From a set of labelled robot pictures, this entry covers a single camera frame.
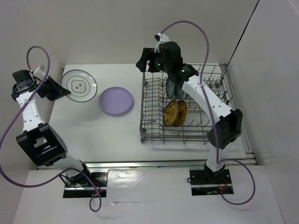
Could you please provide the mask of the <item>white plate with rings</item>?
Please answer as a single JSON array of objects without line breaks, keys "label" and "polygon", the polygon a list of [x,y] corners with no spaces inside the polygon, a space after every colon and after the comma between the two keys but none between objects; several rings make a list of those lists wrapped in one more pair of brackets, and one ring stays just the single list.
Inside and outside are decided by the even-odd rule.
[{"label": "white plate with rings", "polygon": [[63,74],[61,86],[70,93],[67,98],[79,103],[92,100],[98,91],[95,78],[84,70],[70,70]]}]

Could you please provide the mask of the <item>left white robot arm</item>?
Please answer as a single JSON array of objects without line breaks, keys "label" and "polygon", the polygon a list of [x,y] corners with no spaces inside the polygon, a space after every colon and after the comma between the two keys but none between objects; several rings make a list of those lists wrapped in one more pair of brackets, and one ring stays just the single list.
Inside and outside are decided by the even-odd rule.
[{"label": "left white robot arm", "polygon": [[13,85],[12,98],[23,109],[23,131],[16,137],[18,145],[38,167],[70,168],[67,172],[68,182],[89,185],[92,174],[87,166],[68,154],[65,142],[44,117],[42,99],[55,101],[69,95],[70,91],[47,76],[42,65],[35,70],[14,72],[13,78],[16,83]]}]

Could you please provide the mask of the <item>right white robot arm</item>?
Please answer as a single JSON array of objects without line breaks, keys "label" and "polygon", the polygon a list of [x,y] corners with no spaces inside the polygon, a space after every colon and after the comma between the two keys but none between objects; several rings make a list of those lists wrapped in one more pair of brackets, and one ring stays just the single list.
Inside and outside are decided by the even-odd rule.
[{"label": "right white robot arm", "polygon": [[183,62],[181,49],[176,42],[160,43],[157,48],[143,48],[136,67],[140,72],[165,72],[209,116],[212,129],[207,137],[214,149],[204,165],[204,178],[209,183],[216,182],[225,169],[228,156],[226,146],[242,133],[241,110],[234,110],[224,103],[202,80],[202,74]]}]

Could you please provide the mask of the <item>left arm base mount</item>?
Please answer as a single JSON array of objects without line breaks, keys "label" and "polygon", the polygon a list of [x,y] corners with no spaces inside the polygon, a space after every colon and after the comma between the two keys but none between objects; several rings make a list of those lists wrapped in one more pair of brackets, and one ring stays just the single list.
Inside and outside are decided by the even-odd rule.
[{"label": "left arm base mount", "polygon": [[62,178],[65,181],[63,198],[98,197],[93,185],[98,189],[101,197],[106,197],[107,195],[107,171],[91,173],[90,179],[93,185],[81,174],[73,177],[63,175]]}]

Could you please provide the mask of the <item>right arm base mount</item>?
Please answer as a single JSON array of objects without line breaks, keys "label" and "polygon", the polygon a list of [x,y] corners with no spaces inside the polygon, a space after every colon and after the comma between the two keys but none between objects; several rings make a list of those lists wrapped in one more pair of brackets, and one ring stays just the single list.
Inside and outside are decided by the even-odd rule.
[{"label": "right arm base mount", "polygon": [[223,194],[234,194],[230,172],[225,169],[214,179],[208,179],[204,170],[190,170],[187,182],[191,185],[192,196],[211,196]]}]

